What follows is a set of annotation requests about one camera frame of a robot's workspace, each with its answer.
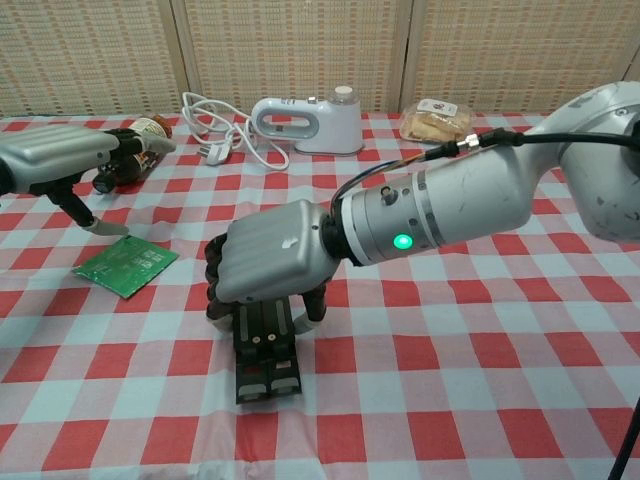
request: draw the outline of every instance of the green led light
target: green led light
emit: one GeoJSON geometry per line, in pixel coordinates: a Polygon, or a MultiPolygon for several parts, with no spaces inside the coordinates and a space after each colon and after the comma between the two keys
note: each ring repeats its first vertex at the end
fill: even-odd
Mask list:
{"type": "Polygon", "coordinates": [[[409,235],[401,233],[396,235],[396,238],[393,239],[393,246],[398,250],[408,250],[413,245],[413,238],[409,235]]]}

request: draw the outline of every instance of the wicker screen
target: wicker screen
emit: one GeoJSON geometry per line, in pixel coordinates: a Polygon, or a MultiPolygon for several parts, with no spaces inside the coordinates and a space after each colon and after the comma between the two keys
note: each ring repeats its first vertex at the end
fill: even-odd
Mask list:
{"type": "Polygon", "coordinates": [[[638,0],[426,0],[423,12],[403,103],[436,97],[476,111],[548,111],[619,80],[640,31],[638,0]]]}
{"type": "Polygon", "coordinates": [[[396,110],[406,45],[396,23],[408,27],[410,6],[407,0],[187,0],[202,93],[250,111],[265,96],[324,97],[347,84],[361,95],[363,111],[396,110]],[[400,12],[406,17],[398,18],[400,12]]]}
{"type": "Polygon", "coordinates": [[[1,116],[179,108],[156,0],[1,3],[1,116]]]}
{"type": "Polygon", "coordinates": [[[635,58],[624,78],[625,80],[635,80],[640,82],[640,48],[636,52],[635,58]]]}

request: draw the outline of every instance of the plastic food package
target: plastic food package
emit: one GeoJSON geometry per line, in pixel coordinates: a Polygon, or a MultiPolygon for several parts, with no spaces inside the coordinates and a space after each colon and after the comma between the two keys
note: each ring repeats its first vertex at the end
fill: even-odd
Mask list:
{"type": "Polygon", "coordinates": [[[460,141],[471,133],[471,114],[466,105],[424,98],[402,112],[400,136],[414,142],[460,141]]]}

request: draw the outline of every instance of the white cable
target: white cable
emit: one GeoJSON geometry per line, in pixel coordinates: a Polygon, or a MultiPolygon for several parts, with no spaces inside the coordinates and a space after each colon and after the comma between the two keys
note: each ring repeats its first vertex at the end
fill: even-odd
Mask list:
{"type": "Polygon", "coordinates": [[[287,152],[271,140],[267,139],[274,150],[282,156],[283,162],[281,164],[269,163],[260,156],[256,150],[256,147],[258,146],[258,137],[265,137],[252,128],[251,117],[241,112],[233,105],[229,105],[221,100],[206,98],[202,95],[198,95],[197,93],[184,92],[182,94],[182,117],[189,126],[189,130],[191,130],[193,138],[202,145],[221,146],[229,144],[232,150],[238,150],[242,145],[246,144],[247,149],[265,167],[278,171],[286,170],[287,167],[289,167],[289,156],[287,155],[287,152]],[[222,115],[218,114],[218,106],[228,108],[235,114],[245,118],[244,124],[232,123],[222,115]],[[209,123],[203,122],[197,117],[197,115],[207,116],[211,121],[209,123]],[[203,138],[210,133],[223,133],[224,139],[207,140],[206,138],[203,138]]]}

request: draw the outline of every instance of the robot finger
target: robot finger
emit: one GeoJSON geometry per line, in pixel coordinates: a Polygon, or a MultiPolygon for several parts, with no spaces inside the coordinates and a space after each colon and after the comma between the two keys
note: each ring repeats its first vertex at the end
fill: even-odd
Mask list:
{"type": "Polygon", "coordinates": [[[306,311],[293,322],[296,335],[313,330],[320,325],[327,313],[326,291],[327,285],[323,283],[313,290],[301,294],[306,311]]]}
{"type": "Polygon", "coordinates": [[[231,332],[233,328],[233,312],[238,308],[237,303],[223,303],[215,296],[207,306],[207,320],[222,332],[231,332]]]}
{"type": "Polygon", "coordinates": [[[212,283],[218,279],[218,265],[222,261],[222,246],[227,240],[227,234],[222,234],[211,240],[204,249],[204,255],[207,260],[207,268],[205,277],[207,282],[212,283]]]}
{"type": "Polygon", "coordinates": [[[209,282],[209,286],[207,287],[207,300],[211,302],[216,299],[216,285],[218,285],[218,278],[207,278],[207,281],[209,282]]]}

